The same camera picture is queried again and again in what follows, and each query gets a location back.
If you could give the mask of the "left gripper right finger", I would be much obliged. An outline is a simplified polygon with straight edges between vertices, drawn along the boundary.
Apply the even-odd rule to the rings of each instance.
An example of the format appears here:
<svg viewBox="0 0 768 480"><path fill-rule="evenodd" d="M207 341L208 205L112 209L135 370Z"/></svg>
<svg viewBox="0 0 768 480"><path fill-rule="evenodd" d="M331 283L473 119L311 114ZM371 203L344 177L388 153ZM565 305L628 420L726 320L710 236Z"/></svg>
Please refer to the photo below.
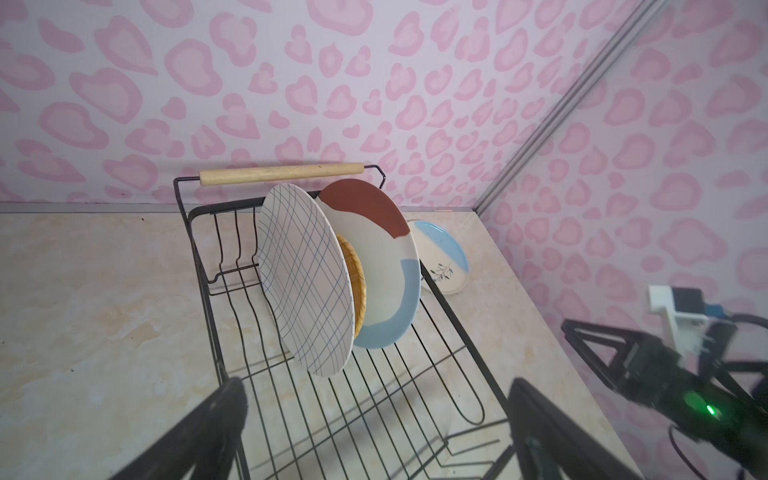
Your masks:
<svg viewBox="0 0 768 480"><path fill-rule="evenodd" d="M640 477L527 380L513 380L508 403L511 436L524 479Z"/></svg>

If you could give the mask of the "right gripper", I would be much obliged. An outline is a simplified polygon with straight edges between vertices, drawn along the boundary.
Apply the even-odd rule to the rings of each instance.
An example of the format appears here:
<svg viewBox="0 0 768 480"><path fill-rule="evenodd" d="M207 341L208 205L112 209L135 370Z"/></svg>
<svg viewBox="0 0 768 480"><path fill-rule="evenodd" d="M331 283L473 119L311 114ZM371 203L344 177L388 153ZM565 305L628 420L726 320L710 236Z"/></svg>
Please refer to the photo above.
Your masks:
<svg viewBox="0 0 768 480"><path fill-rule="evenodd" d="M657 411L697 442L711 444L751 474L767 472L767 363L705 354L711 377L678 365L680 356L637 330L573 319L565 339L598 379Z"/></svg>

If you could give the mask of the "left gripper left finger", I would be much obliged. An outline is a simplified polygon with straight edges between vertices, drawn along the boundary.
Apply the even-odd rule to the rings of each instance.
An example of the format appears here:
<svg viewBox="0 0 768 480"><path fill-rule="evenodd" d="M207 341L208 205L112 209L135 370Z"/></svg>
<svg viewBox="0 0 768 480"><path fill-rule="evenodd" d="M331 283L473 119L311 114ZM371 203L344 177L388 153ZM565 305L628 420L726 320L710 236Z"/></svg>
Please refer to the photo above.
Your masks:
<svg viewBox="0 0 768 480"><path fill-rule="evenodd" d="M115 479L226 479L245 426L242 380L226 380Z"/></svg>

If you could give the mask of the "black wire dish rack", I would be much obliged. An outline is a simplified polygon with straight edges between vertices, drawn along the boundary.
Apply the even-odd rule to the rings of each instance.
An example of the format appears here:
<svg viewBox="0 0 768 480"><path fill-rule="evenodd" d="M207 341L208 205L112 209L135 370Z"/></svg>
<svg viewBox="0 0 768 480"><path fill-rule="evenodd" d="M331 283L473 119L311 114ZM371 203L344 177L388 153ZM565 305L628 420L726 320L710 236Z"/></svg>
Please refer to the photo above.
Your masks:
<svg viewBox="0 0 768 480"><path fill-rule="evenodd" d="M498 479L506 398L375 165L176 178L238 479Z"/></svg>

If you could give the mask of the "white plaid plate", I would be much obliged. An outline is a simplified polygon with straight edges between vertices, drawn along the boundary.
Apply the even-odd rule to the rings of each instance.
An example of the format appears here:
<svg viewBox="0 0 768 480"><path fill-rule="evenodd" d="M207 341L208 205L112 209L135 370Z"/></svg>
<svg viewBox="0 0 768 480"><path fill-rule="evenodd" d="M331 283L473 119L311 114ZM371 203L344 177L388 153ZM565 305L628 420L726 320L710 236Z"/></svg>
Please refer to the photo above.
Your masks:
<svg viewBox="0 0 768 480"><path fill-rule="evenodd" d="M257 215L258 275L282 344L306 370L339 373L353 347L355 314L335 232L297 185L273 187Z"/></svg>

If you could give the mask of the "cream blue plate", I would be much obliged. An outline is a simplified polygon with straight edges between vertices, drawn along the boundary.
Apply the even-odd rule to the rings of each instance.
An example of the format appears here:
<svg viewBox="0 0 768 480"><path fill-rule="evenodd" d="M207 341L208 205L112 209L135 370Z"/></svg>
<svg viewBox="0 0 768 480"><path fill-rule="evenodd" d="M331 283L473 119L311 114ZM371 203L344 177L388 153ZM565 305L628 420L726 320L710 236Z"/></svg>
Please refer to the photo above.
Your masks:
<svg viewBox="0 0 768 480"><path fill-rule="evenodd" d="M460 244L441 226L411 220L409 226L421 263L443 295L460 292L469 280L469 261Z"/></svg>

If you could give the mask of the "orange woven plate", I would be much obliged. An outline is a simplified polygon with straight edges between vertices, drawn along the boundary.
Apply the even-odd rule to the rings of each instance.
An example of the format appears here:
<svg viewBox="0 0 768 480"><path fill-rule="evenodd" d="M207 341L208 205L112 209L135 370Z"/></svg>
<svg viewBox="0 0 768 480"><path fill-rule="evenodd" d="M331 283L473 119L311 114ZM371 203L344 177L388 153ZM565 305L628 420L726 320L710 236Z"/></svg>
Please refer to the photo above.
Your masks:
<svg viewBox="0 0 768 480"><path fill-rule="evenodd" d="M337 234L336 238L342 251L352 288L355 314L354 337L357 337L364 324L367 308L367 286L364 270L352 244L342 235Z"/></svg>

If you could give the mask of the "large pink blue plate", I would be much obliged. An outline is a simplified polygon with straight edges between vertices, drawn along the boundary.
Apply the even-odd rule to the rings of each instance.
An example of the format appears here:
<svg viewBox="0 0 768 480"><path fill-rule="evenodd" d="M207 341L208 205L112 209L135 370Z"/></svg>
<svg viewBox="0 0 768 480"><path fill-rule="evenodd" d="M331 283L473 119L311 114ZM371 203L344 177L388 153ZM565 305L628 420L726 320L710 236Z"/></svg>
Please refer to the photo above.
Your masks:
<svg viewBox="0 0 768 480"><path fill-rule="evenodd" d="M380 349L395 343L420 303L421 264L409 224L385 192L359 179L329 184L316 202L362 265L367 307L354 345Z"/></svg>

